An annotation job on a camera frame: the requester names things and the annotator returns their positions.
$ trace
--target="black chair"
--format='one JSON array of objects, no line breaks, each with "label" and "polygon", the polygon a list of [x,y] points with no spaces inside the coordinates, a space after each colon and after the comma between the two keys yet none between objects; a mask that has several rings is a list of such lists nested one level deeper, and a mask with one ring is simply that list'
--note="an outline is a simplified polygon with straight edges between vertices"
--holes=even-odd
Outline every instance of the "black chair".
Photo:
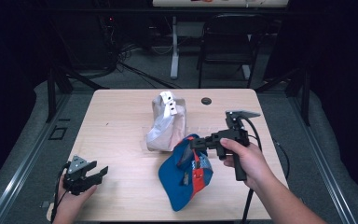
[{"label": "black chair", "polygon": [[250,88],[259,45],[268,28],[269,20],[261,15],[225,13],[208,19],[202,31],[197,64],[199,88],[204,63],[237,64],[240,68],[249,65],[251,72],[246,88]]}]

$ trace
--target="baseball cap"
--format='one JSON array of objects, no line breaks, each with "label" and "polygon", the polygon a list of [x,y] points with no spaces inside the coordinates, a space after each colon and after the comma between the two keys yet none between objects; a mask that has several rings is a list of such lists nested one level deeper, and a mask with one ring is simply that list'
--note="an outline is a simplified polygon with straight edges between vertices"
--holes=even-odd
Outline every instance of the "baseball cap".
[{"label": "baseball cap", "polygon": [[179,142],[172,155],[161,164],[158,177],[168,194],[173,211],[184,208],[194,195],[209,185],[213,170],[206,149],[190,148],[191,134]]}]

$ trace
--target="person's right arm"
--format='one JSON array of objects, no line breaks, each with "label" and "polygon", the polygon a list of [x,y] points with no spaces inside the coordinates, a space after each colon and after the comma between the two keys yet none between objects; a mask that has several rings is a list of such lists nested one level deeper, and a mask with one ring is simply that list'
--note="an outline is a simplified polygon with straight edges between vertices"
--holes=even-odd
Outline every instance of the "person's right arm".
[{"label": "person's right arm", "polygon": [[[239,155],[241,167],[247,174],[245,184],[255,191],[274,223],[325,223],[279,181],[256,145],[244,147],[226,138],[220,143]],[[227,156],[224,164],[233,167],[232,156]]]}]

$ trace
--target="forearm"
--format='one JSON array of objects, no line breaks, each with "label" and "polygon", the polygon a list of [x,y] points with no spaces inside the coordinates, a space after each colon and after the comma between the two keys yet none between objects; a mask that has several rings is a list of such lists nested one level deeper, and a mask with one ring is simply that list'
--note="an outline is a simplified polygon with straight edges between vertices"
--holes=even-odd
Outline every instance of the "forearm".
[{"label": "forearm", "polygon": [[274,223],[325,223],[275,176],[257,185],[255,193]]}]

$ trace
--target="person's right hand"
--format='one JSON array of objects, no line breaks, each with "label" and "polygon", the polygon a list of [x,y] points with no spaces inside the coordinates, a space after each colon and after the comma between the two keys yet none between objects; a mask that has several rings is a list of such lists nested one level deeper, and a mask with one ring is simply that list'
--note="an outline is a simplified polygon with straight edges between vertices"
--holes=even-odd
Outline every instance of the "person's right hand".
[{"label": "person's right hand", "polygon": [[[260,148],[255,144],[251,143],[248,147],[244,147],[240,143],[227,138],[222,138],[220,144],[239,155],[241,167],[247,174],[247,180],[244,182],[249,188],[256,189],[261,181],[274,177]],[[224,164],[234,167],[232,155],[227,155]]]}]

